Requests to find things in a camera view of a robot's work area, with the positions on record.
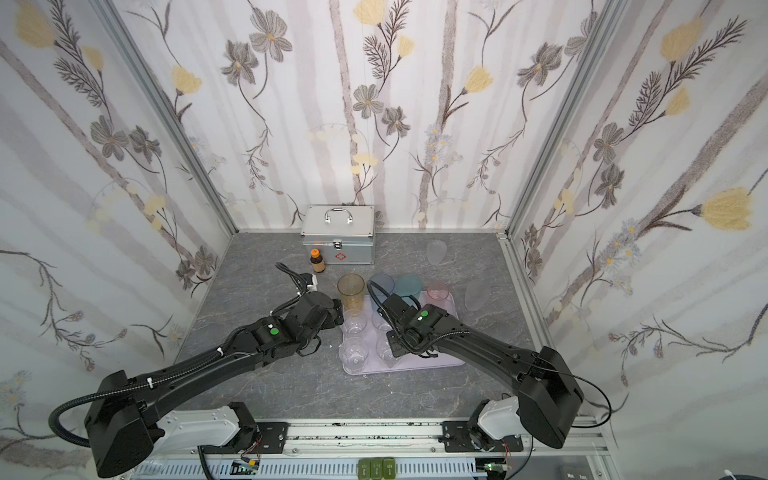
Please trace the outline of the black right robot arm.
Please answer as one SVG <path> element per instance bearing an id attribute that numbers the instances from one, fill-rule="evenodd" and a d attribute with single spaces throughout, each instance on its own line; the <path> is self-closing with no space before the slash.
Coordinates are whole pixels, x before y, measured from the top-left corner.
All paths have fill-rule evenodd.
<path id="1" fill-rule="evenodd" d="M 441 354 L 464 361 L 511 390 L 499 401 L 484 400 L 464 423 L 444 424 L 442 441 L 448 451 L 489 452 L 508 437 L 529 434 L 547 447 L 560 449 L 586 401 L 562 356 L 504 343 L 470 328 L 456 316 L 417 299 L 403 300 L 371 281 L 368 293 L 377 312 L 391 327 L 387 341 L 396 358 L 436 358 Z"/>

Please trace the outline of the clear tumbler glass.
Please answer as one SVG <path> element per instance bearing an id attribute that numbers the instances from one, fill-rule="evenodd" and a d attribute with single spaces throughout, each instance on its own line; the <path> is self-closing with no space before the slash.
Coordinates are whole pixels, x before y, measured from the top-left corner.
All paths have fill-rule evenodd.
<path id="1" fill-rule="evenodd" d="M 350 310 L 344 312 L 344 322 L 341 329 L 345 335 L 359 335 L 365 331 L 368 326 L 368 317 L 361 310 Z"/>
<path id="2" fill-rule="evenodd" d="M 378 313 L 371 314 L 371 323 L 379 331 L 388 332 L 392 329 L 390 324 Z"/>

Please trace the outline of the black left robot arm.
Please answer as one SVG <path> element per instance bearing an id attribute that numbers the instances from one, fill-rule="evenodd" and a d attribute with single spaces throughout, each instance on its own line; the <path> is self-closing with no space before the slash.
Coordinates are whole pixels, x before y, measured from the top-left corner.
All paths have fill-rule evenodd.
<path id="1" fill-rule="evenodd" d="M 51 432 L 89 449 L 99 477 L 114 477 L 138 466 L 168 438 L 161 420 L 180 405 L 280 359 L 307 356 L 321 331 L 342 324 L 342 302 L 318 291 L 311 275 L 283 263 L 276 267 L 296 287 L 293 299 L 178 364 L 134 377 L 123 370 L 108 375 L 96 392 L 55 407 L 48 417 Z"/>

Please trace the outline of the blue plastic cup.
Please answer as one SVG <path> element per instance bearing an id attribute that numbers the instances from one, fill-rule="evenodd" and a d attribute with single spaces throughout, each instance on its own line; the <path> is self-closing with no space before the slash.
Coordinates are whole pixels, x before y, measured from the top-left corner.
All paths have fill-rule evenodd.
<path id="1" fill-rule="evenodd" d="M 394 279 L 383 273 L 374 274 L 368 280 L 368 293 L 373 309 L 377 309 L 393 293 L 395 288 Z"/>

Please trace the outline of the amber drinking glass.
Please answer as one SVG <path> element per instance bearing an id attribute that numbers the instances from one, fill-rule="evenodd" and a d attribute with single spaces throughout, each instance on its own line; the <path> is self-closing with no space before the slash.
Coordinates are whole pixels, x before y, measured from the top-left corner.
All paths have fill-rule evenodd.
<path id="1" fill-rule="evenodd" d="M 341 276 L 337 282 L 337 290 L 341 295 L 343 309 L 351 315 L 360 314 L 364 310 L 364 292 L 366 282 L 356 273 Z"/>

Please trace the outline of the pink drinking glass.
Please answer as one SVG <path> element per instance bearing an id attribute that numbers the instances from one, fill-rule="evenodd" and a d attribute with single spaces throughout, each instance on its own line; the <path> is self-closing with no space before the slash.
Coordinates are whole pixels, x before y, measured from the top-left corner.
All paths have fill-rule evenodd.
<path id="1" fill-rule="evenodd" d="M 442 309 L 446 308 L 447 300 L 450 295 L 448 286 L 442 281 L 433 281 L 426 286 L 426 293 L 429 297 L 429 303 Z"/>

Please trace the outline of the teal plastic cup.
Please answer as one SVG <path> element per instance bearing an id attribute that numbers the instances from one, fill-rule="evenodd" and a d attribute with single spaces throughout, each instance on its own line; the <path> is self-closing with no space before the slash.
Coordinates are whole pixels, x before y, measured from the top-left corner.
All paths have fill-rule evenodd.
<path id="1" fill-rule="evenodd" d="M 406 274 L 395 282 L 394 293 L 402 298 L 419 298 L 423 288 L 422 279 L 414 274 Z"/>

